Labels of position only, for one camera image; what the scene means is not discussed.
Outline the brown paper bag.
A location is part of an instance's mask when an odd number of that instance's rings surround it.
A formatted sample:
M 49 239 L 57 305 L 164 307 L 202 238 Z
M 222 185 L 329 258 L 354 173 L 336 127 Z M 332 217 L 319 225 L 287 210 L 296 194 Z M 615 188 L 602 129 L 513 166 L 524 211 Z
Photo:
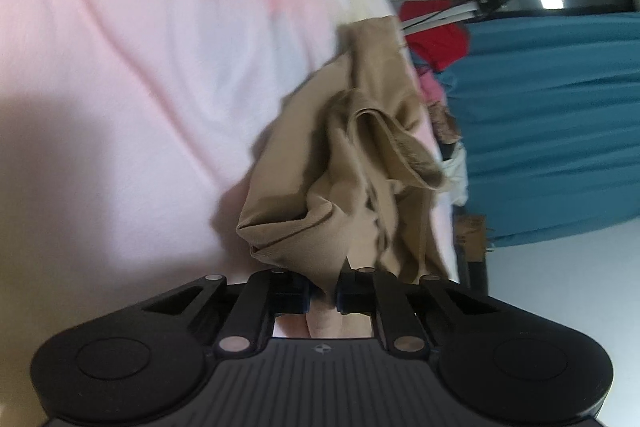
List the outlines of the brown paper bag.
M 485 217 L 480 215 L 455 217 L 454 243 L 462 248 L 467 262 L 483 262 L 487 251 Z

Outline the tan t-shirt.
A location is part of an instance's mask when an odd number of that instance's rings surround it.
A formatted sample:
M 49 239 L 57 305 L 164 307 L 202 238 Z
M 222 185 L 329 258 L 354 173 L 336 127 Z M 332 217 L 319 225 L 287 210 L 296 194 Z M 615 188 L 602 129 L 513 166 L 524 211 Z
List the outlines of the tan t-shirt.
M 286 102 L 236 231 L 253 256 L 332 295 L 344 265 L 412 282 L 449 271 L 432 225 L 446 176 L 391 17 L 343 27 L 343 52 Z

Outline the pastel tie-dye bed duvet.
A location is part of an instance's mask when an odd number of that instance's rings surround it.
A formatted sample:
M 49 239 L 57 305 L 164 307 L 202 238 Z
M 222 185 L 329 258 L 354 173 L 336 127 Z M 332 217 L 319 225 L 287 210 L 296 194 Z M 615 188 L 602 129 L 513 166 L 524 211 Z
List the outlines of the pastel tie-dye bed duvet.
M 1 0 L 1 421 L 39 426 L 32 356 L 220 272 L 286 99 L 388 0 Z

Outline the pink garment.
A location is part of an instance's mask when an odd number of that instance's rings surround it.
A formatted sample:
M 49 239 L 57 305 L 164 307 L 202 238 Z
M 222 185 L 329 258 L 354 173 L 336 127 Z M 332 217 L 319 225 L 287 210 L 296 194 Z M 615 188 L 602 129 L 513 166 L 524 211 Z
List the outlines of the pink garment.
M 447 104 L 445 90 L 431 69 L 420 69 L 416 75 L 418 75 L 422 98 L 426 105 Z

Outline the white garment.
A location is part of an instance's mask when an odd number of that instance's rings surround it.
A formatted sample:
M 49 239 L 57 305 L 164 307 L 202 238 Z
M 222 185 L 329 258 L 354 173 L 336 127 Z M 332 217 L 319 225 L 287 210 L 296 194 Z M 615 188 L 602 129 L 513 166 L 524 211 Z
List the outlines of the white garment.
M 461 142 L 454 146 L 449 159 L 442 162 L 447 178 L 446 191 L 452 205 L 463 207 L 469 199 L 469 177 L 466 167 L 466 150 Z

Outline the silver tripod with phone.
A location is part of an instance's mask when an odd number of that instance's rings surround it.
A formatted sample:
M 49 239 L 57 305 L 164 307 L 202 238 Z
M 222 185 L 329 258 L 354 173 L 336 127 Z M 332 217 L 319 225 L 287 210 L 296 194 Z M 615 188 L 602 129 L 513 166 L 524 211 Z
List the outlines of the silver tripod with phone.
M 446 8 L 427 12 L 425 15 L 410 18 L 401 22 L 401 29 L 406 36 L 466 20 L 482 20 L 502 9 L 511 0 L 392 0 L 393 2 L 448 2 Z

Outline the right blue curtain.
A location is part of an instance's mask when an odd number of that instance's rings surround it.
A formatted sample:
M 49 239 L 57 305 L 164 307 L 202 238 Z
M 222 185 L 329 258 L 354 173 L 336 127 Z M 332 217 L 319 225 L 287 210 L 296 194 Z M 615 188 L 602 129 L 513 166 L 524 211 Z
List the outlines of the right blue curtain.
M 504 18 L 469 34 L 442 82 L 466 150 L 466 210 L 494 243 L 636 219 L 638 14 Z

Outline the red garment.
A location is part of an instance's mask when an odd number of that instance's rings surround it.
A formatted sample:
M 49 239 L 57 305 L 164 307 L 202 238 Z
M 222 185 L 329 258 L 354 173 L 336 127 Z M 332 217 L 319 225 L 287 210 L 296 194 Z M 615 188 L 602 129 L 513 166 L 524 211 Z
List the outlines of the red garment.
M 401 3 L 398 17 L 402 22 L 413 18 L 448 9 L 451 1 L 404 1 Z M 424 63 L 442 72 L 469 52 L 470 36 L 461 24 L 449 24 L 427 29 L 406 38 L 409 50 L 416 61 Z

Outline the black sofa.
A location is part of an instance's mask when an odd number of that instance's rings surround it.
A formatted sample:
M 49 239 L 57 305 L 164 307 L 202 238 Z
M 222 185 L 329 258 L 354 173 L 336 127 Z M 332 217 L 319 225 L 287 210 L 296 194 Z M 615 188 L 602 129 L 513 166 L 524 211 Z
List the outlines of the black sofa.
M 463 286 L 483 295 L 489 293 L 488 269 L 486 254 L 468 256 L 462 246 L 456 248 L 458 257 L 458 274 Z

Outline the brown lace garment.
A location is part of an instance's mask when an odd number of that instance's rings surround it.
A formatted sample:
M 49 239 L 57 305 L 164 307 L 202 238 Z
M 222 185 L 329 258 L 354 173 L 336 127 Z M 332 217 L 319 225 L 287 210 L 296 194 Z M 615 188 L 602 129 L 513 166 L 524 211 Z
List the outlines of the brown lace garment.
M 439 143 L 451 145 L 460 140 L 461 134 L 456 118 L 450 114 L 446 105 L 440 102 L 433 103 L 427 106 L 427 113 Z

